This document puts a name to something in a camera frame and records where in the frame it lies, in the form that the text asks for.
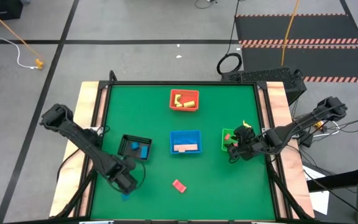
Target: pink block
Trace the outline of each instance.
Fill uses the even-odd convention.
[[[180,191],[180,193],[183,193],[186,190],[186,187],[179,182],[179,180],[175,180],[172,184],[177,190]]]

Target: table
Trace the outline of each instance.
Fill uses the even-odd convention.
[[[270,110],[268,109],[271,108],[275,126],[291,122],[282,83],[267,83],[267,90],[259,89],[257,92],[252,87],[241,85],[158,87],[124,85],[112,88],[111,92],[103,88],[99,91],[99,101],[95,102],[98,86],[98,82],[82,83],[74,121],[85,128],[91,126],[93,118],[93,124],[100,126],[104,121],[103,111],[106,109],[104,102],[106,96],[110,96],[108,102],[113,103],[109,103],[109,109],[106,110],[106,125],[124,128],[112,128],[112,131],[106,133],[103,150],[116,154],[122,134],[152,138],[154,142],[150,151],[150,160],[146,163],[147,181],[131,194],[130,200],[123,202],[118,192],[112,191],[104,179],[98,178],[94,194],[90,194],[89,188],[85,192],[78,215],[86,214],[88,197],[92,196],[91,218],[159,220],[208,218],[269,221],[275,219],[275,213],[280,217],[287,216],[282,194],[277,187],[273,191],[269,188],[262,156],[247,162],[229,164],[227,154],[223,154],[222,151],[207,150],[214,148],[215,145],[220,146],[221,136],[218,134],[219,137],[215,137],[216,130],[220,129],[221,133],[223,128],[234,129],[242,122],[239,118],[246,119],[255,131],[259,131],[261,125],[269,127]],[[172,88],[200,91],[200,109],[197,111],[199,116],[182,112],[176,117],[178,112],[168,108],[166,99],[167,93],[169,95]],[[265,95],[268,96],[270,104],[265,103]],[[237,103],[239,99],[231,96],[242,96],[245,102]],[[256,110],[258,101],[261,114]],[[230,108],[220,105],[219,102],[235,105],[238,110],[228,110]],[[95,104],[98,108],[93,116]],[[140,112],[146,114],[147,119],[145,116],[140,116]],[[123,116],[131,118],[131,123],[128,124],[128,119],[123,119]],[[264,123],[259,121],[259,116],[263,117]],[[164,122],[151,123],[160,118],[163,118]],[[203,152],[200,155],[175,157],[170,153],[164,153],[164,150],[169,152],[169,147],[164,149],[169,141],[169,132],[181,129],[201,130]],[[295,141],[291,141],[290,145],[297,147]],[[68,142],[65,158],[75,150],[76,147]],[[286,147],[281,153],[281,159],[289,191],[304,210],[314,216],[299,153]],[[84,155],[80,152],[63,167],[50,215],[58,213],[78,188],[83,161]],[[180,167],[180,164],[186,166],[179,169],[177,167]],[[138,167],[140,170],[134,170],[133,173],[135,178],[141,179],[141,166]],[[188,187],[185,194],[180,194],[173,188],[172,182],[175,179],[179,179]],[[274,195],[277,195],[276,200],[272,200],[270,194],[274,191]],[[110,206],[111,200],[114,201],[114,207]],[[145,206],[145,201],[151,200],[160,206],[157,208]]]

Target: gray floor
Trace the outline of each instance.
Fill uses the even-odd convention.
[[[24,39],[58,40],[73,0],[32,0],[22,18],[7,23]],[[358,0],[347,0],[358,25]],[[205,10],[193,0],[80,0],[68,39],[222,39],[229,38],[236,1],[219,1]],[[291,13],[295,0],[246,0],[240,14]],[[343,12],[337,0],[301,0],[299,13]],[[13,39],[0,25],[0,36]],[[0,203],[34,113],[56,45],[35,45],[44,70],[16,64],[16,50],[0,45]],[[231,52],[237,51],[236,45]],[[34,57],[21,46],[21,62]],[[43,111],[54,103],[74,109],[80,83],[105,80],[113,69],[120,80],[219,80],[216,63],[227,45],[65,45]],[[229,69],[235,61],[225,63]],[[296,113],[314,108],[326,96],[338,96],[349,107],[341,121],[358,118],[358,83],[307,83]],[[357,129],[358,124],[349,127]],[[47,218],[55,176],[66,141],[37,127],[5,222]],[[358,133],[340,133],[307,151],[318,165],[333,172],[358,169]]]

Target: green table surface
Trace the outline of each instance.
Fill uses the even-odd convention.
[[[198,90],[199,110],[171,110],[171,89]],[[113,86],[103,150],[117,154],[123,134],[153,143],[145,181],[128,200],[97,179],[91,218],[274,220],[264,157],[230,164],[221,149],[222,129],[235,129],[242,120],[260,132],[253,86]],[[170,132],[182,130],[201,131],[202,153],[170,153]],[[142,180],[140,164],[131,173]],[[172,185],[175,179],[187,187],[183,194]]]

